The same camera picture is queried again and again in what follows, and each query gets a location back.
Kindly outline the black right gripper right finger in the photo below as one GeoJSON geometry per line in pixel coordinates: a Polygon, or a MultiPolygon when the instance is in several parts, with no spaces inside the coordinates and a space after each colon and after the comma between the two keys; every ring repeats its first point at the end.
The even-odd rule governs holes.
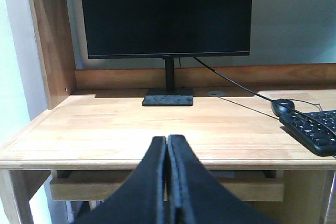
{"type": "Polygon", "coordinates": [[[272,223],[222,186],[198,160],[186,138],[170,135],[171,223],[272,223]]]}

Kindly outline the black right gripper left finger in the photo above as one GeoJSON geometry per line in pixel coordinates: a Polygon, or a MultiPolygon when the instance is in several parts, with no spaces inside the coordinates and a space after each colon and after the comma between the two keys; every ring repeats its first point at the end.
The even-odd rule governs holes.
{"type": "Polygon", "coordinates": [[[155,136],[121,187],[76,223],[165,223],[165,153],[166,138],[155,136]]]}

